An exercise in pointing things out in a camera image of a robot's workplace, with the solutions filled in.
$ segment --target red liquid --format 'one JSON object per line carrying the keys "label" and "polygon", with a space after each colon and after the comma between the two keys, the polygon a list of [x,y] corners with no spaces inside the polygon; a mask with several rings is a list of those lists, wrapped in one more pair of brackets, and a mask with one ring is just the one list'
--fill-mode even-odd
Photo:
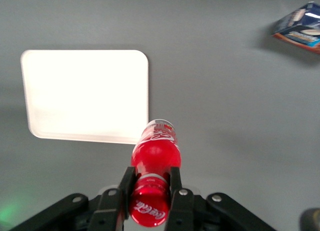
{"label": "red liquid", "polygon": [[151,121],[134,147],[131,165],[136,167],[138,178],[130,200],[131,217],[142,226],[158,226],[170,210],[170,168],[181,166],[172,124]]}

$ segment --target product box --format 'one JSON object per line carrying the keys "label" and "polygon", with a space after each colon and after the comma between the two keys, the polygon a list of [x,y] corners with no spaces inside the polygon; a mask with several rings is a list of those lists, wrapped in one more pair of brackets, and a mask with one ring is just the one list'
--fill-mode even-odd
{"label": "product box", "polygon": [[309,2],[283,17],[272,36],[320,54],[320,5]]}

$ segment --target bottle label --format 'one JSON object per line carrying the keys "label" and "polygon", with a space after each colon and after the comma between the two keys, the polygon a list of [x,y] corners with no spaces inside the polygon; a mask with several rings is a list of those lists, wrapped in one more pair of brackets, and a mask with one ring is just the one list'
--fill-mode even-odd
{"label": "bottle label", "polygon": [[166,212],[160,211],[138,200],[136,201],[136,205],[133,209],[137,210],[141,214],[148,214],[154,216],[156,220],[163,219],[166,216]]}
{"label": "bottle label", "polygon": [[171,143],[173,143],[176,146],[177,149],[179,149],[178,145],[175,142],[175,138],[172,137],[170,134],[165,133],[165,132],[163,132],[161,130],[153,132],[152,135],[147,139],[145,139],[146,136],[142,137],[142,140],[138,142],[138,145],[144,144],[144,143],[149,142],[149,141],[169,140]]}

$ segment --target gray surface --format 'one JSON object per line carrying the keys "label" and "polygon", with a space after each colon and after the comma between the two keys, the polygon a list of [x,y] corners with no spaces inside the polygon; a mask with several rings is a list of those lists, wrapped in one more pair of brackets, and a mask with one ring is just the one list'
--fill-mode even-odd
{"label": "gray surface", "polygon": [[182,183],[299,230],[300,213],[320,206],[320,56],[269,34],[308,1],[320,2],[0,0],[0,218],[17,225],[74,192],[92,199],[120,181],[133,149],[32,136],[22,52],[137,49],[150,119],[176,127]]}

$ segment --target plastic bottle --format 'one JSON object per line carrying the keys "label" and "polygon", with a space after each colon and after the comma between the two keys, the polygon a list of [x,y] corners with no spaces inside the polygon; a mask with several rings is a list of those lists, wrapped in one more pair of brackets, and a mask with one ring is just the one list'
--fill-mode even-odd
{"label": "plastic bottle", "polygon": [[145,227],[163,224],[170,210],[170,169],[181,166],[173,125],[151,121],[133,149],[131,165],[137,173],[129,205],[132,219]]}

